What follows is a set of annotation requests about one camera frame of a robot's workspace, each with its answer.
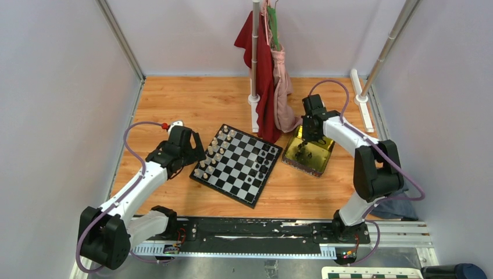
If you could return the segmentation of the yellow square tin box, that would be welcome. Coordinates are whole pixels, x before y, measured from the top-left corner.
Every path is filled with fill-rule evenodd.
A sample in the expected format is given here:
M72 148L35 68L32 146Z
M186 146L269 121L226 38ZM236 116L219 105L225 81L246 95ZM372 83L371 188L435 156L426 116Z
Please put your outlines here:
M282 155L282 162L306 174L320 178L326 170L335 142L323 137L318 142L302 139L302 126L294 130Z

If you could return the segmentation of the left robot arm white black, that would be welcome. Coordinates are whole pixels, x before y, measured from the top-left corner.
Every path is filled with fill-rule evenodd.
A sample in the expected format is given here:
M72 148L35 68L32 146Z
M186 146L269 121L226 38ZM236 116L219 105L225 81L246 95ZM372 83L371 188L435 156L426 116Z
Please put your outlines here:
M85 273L102 268L118 269L133 249L150 237L183 240L177 213L155 206L149 213L135 218L137 210L165 182L175 178L184 167L205 160L198 132L183 125L158 123L168 138L143 159L129 152L141 163L135 176L112 198L97 208L88 206L81 215L76 245L76 265Z

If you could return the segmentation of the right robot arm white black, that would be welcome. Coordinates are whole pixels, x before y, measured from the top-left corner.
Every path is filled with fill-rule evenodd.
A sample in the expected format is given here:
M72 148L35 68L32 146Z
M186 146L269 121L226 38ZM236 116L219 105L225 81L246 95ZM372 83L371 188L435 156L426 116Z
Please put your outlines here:
M397 146L394 141L380 141L347 122L336 110L328 111L320 95L302 100L302 138L319 142L329 138L354 158L353 186L355 192L341 209L334 213L332 235L338 242L348 242L360 230L369 209L378 201L404 186Z

